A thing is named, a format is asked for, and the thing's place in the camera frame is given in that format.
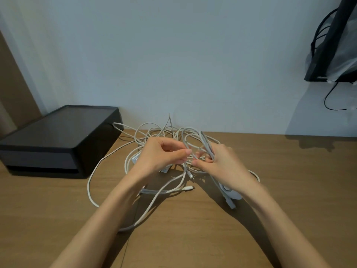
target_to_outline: bare skin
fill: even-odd
[[[195,160],[192,164],[239,192],[251,205],[265,227],[283,267],[330,267],[263,186],[251,178],[233,150],[217,144],[212,144],[212,148],[214,162],[206,155],[205,162]],[[153,173],[169,164],[184,162],[191,152],[182,142],[170,138],[149,138],[135,166],[74,236],[51,268],[101,267],[140,189],[148,183]]]

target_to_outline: cable bundle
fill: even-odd
[[[140,128],[144,125],[147,125],[147,124],[152,124],[156,127],[152,127],[150,128],[147,133],[145,134],[144,132],[140,131]],[[135,134],[134,135],[130,135],[126,132],[124,132],[123,130],[119,129],[118,127],[116,127],[116,125],[123,125],[124,127],[127,127],[127,128],[130,128],[132,130],[135,130]],[[159,136],[163,136],[165,137],[165,133],[166,134],[170,134],[172,136],[173,139],[175,140],[178,140],[179,141],[179,137],[181,135],[181,140],[182,142],[185,144],[185,146],[187,148],[197,148],[199,150],[203,150],[204,152],[207,152],[212,160],[214,159],[214,154],[213,154],[213,151],[212,151],[212,148],[209,144],[209,141],[208,140],[211,140],[212,142],[215,142],[217,144],[220,144],[220,142],[210,136],[206,136],[202,131],[198,131],[194,128],[191,128],[191,127],[186,127],[186,128],[175,128],[172,126],[172,122],[171,122],[171,117],[169,116],[168,118],[168,121],[166,122],[166,125],[163,126],[162,128],[160,126],[158,126],[157,124],[155,123],[151,123],[151,122],[147,122],[147,123],[144,123],[142,125],[139,126],[139,128],[137,129],[134,129],[130,126],[127,126],[125,124],[122,124],[122,123],[116,123],[114,122],[113,123],[113,126],[114,128],[116,128],[117,130],[121,131],[122,133],[130,136],[133,138],[133,141],[131,142],[128,142],[128,143],[125,143],[124,145],[120,146],[119,148],[115,149],[114,151],[112,151],[111,153],[107,154],[105,157],[103,157],[99,162],[98,164],[96,165],[96,167],[94,168],[92,174],[90,175],[89,179],[88,179],[88,183],[87,183],[87,193],[88,193],[88,197],[89,197],[89,200],[91,201],[91,203],[96,206],[96,207],[99,207],[99,205],[97,203],[94,202],[94,200],[92,199],[91,195],[90,195],[90,182],[92,180],[92,177],[93,177],[93,174],[94,172],[96,171],[96,169],[98,168],[99,164],[107,157],[109,157],[110,155],[112,155],[114,152],[118,151],[119,149],[121,149],[122,147],[126,146],[126,145],[129,145],[131,143],[137,143],[139,146],[135,149],[133,149],[129,154],[128,156],[126,157],[125,159],[125,163],[124,163],[124,170],[125,170],[125,173],[128,174],[129,172],[129,165],[130,165],[130,162],[131,160],[136,157],[137,155],[139,155],[141,153],[141,150],[142,148],[144,147],[147,139],[149,137],[159,137]],[[143,135],[142,138],[138,138],[137,135],[138,133],[140,133],[141,135]],[[192,137],[196,140],[199,140],[202,142],[203,146],[202,147],[198,147],[198,146],[195,146],[191,143],[188,142],[187,138],[188,137]],[[191,155],[188,156],[187,158],[188,160],[182,164],[182,167],[184,169],[183,173],[177,177],[174,177],[173,179],[169,180],[165,185],[163,185],[163,187],[161,187],[159,190],[149,190],[149,189],[146,189],[145,186],[140,190],[140,193],[142,194],[154,194],[154,198],[152,199],[152,201],[150,202],[149,206],[147,207],[147,209],[145,210],[145,212],[142,214],[142,216],[131,226],[128,226],[126,228],[121,228],[119,231],[122,232],[122,231],[127,231],[127,230],[130,230],[130,229],[133,229],[136,225],[138,225],[144,218],[145,218],[145,215],[148,213],[148,211],[151,209],[152,205],[154,204],[156,198],[158,197],[159,194],[170,194],[170,193],[173,193],[173,192],[180,192],[180,191],[188,191],[188,190],[192,190],[194,189],[193,186],[185,186],[185,187],[181,187],[182,184],[184,183],[184,180],[185,180],[185,177],[186,177],[186,174],[190,177],[190,179],[193,179],[193,175],[192,173],[197,173],[197,174],[206,174],[206,172],[204,171],[199,171],[199,170],[196,170],[194,168],[192,168],[192,165],[191,165],[191,162],[192,160],[194,159],[201,159],[201,160],[204,160],[205,157],[202,156],[200,158],[197,158],[197,156],[192,153]],[[252,171],[250,171],[254,176],[256,176],[256,178],[259,180],[259,177]],[[169,185],[171,182],[173,182],[174,180],[178,180],[181,178],[181,181],[180,183],[173,189],[170,189],[170,190],[164,190],[167,185]],[[215,183],[215,185],[217,186],[217,188],[221,191],[222,195],[225,197],[226,199],[226,202],[228,203],[228,205],[231,207],[231,209],[235,208],[235,205],[233,203],[233,201],[231,200],[231,198],[226,194],[226,192],[223,191],[222,187],[220,187],[219,183],[211,176],[213,182]]]

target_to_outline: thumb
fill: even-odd
[[[179,160],[186,159],[191,153],[191,149],[179,149],[173,152],[167,152],[167,163],[172,164]]]
[[[212,162],[204,162],[202,160],[193,160],[192,165],[202,169],[204,172],[213,174],[212,172],[214,170],[214,163],[212,163]]]

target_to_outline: person's left hand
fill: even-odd
[[[192,150],[187,149],[180,141],[166,137],[150,137],[132,170],[150,175],[169,164],[184,163],[191,153]]]

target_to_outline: wooden table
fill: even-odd
[[[208,133],[233,147],[333,267],[357,267],[357,140],[351,138]],[[122,145],[118,140],[111,150]],[[128,145],[98,168],[92,197],[101,203],[124,175]],[[158,187],[169,176],[158,174]],[[0,167],[0,267],[48,267],[95,211],[87,180],[17,177]],[[117,235],[109,267],[279,267],[252,209],[230,210],[211,180],[161,197],[134,231]],[[126,225],[152,196],[137,199]]]

